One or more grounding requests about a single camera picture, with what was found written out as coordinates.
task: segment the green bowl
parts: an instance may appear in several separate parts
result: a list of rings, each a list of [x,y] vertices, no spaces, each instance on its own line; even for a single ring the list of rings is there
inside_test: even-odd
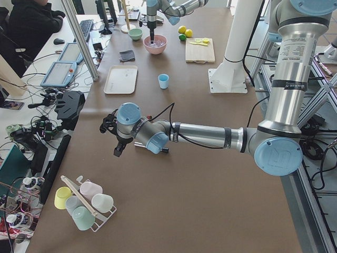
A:
[[[139,28],[134,28],[128,32],[128,35],[130,36],[131,39],[137,41],[142,37],[143,31]]]

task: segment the pink cup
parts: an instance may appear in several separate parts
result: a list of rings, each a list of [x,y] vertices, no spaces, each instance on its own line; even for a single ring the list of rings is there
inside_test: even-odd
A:
[[[80,187],[80,193],[89,201],[92,200],[92,198],[100,193],[103,193],[103,188],[93,182],[86,181],[83,184],[81,184]]]

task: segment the white cup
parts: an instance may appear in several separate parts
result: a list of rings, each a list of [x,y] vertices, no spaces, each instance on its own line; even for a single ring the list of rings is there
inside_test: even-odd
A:
[[[103,188],[93,182],[86,181],[81,184],[80,193],[89,201],[98,193],[103,193]]]
[[[98,212],[106,213],[114,206],[114,199],[109,195],[98,193],[92,198],[91,204]]]

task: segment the pink bowl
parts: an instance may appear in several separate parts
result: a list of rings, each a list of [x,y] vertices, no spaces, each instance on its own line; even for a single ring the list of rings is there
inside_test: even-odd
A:
[[[150,36],[148,36],[148,37],[146,37],[143,40],[143,44],[144,44],[146,50],[150,54],[161,54],[161,53],[163,53],[163,51],[165,50],[166,45],[167,45],[167,39],[166,39],[166,37],[163,36],[163,35],[155,34],[154,35],[154,41],[160,41],[160,42],[162,42],[164,44],[162,46],[160,46],[160,47],[150,47],[150,46],[147,46],[147,45],[150,44]]]

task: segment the brown table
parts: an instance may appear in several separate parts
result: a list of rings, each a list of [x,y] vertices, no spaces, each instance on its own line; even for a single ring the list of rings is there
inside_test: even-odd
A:
[[[254,89],[211,94],[208,85],[207,70],[222,62],[231,22],[223,8],[197,9],[182,18],[180,25],[196,37],[213,38],[216,63],[204,65],[185,63],[177,26],[165,23],[155,30],[168,40],[161,55],[150,55],[142,40],[114,32],[58,176],[75,181],[83,175],[100,184],[118,211],[97,233],[79,231],[67,211],[53,205],[56,189],[65,186],[57,177],[27,252],[301,252],[280,178],[264,173],[249,155],[169,143],[169,154],[129,144],[117,158],[115,136],[98,130],[103,117],[124,102],[137,103],[143,115],[175,102],[173,121],[245,126],[256,103]],[[145,38],[148,29],[142,29]],[[118,53],[130,49],[136,61],[120,63]],[[103,93],[112,65],[138,66],[133,94]],[[160,73],[170,76],[167,90],[158,86]],[[261,119],[256,110],[251,126]]]

